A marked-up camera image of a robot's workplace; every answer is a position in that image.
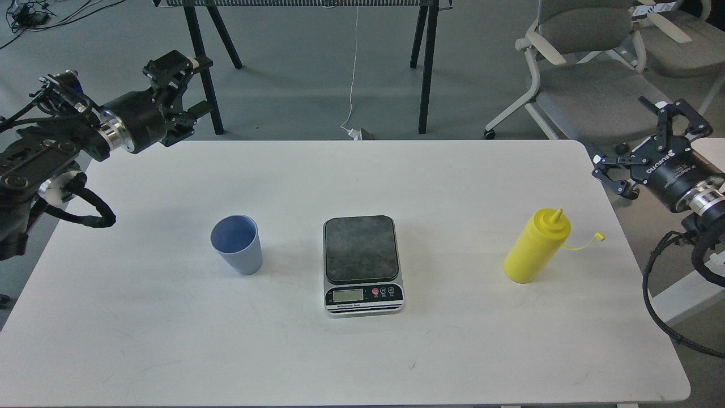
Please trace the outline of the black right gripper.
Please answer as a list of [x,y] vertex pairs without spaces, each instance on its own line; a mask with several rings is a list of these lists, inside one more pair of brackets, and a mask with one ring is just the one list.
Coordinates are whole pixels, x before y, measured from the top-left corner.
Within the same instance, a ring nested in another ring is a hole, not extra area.
[[[689,144],[714,132],[709,122],[682,99],[673,104],[665,101],[654,104],[640,96],[638,101],[658,119],[654,137],[647,138],[632,151],[635,160],[631,167],[632,179],[644,184],[673,213],[691,210],[696,214],[707,214],[715,207],[723,206],[720,191],[723,172],[692,150]],[[673,132],[673,119],[678,116],[688,121],[683,137],[677,137]],[[591,175],[605,188],[629,201],[639,197],[639,186],[631,178],[610,177],[611,171],[614,175],[624,174],[623,166],[601,164],[605,154],[594,144],[587,145],[587,152],[594,166]]]

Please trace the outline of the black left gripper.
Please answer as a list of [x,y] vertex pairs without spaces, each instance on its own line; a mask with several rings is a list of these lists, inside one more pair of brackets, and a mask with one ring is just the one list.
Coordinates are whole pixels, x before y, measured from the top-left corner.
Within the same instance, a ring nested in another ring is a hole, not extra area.
[[109,149],[138,154],[153,143],[170,147],[194,134],[198,119],[211,113],[211,103],[181,109],[181,98],[192,77],[212,65],[204,55],[191,58],[177,50],[150,60],[142,72],[152,91],[130,91],[101,107],[99,134]]

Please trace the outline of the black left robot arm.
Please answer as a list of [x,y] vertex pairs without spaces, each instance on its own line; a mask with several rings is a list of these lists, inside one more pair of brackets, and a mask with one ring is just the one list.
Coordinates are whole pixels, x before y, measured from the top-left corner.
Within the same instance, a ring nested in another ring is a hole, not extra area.
[[194,134],[198,119],[213,111],[209,101],[183,106],[188,83],[207,73],[212,60],[173,50],[143,68],[150,87],[99,105],[83,93],[73,70],[41,78],[25,108],[2,119],[2,131],[18,139],[2,153],[2,259],[25,254],[29,230],[43,214],[95,229],[111,227],[116,215],[86,188],[76,158],[96,161],[122,148],[137,154],[161,143],[175,145]]

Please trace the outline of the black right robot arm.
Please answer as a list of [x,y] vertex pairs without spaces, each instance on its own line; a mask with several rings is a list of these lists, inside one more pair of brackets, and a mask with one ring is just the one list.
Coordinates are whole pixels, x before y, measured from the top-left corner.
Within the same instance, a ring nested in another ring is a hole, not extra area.
[[685,100],[652,103],[644,96],[639,102],[657,118],[655,134],[629,151],[606,156],[595,147],[591,160],[593,177],[617,196],[637,199],[644,186],[672,213],[688,212],[682,220],[684,232],[666,233],[650,254],[642,277],[643,299],[650,317],[675,343],[696,352],[723,358],[723,353],[681,335],[660,318],[649,294],[649,278],[663,251],[676,244],[692,246],[690,261],[705,281],[723,287],[723,276],[705,263],[705,253],[723,242],[723,171],[693,147],[694,140],[708,137],[713,129]]

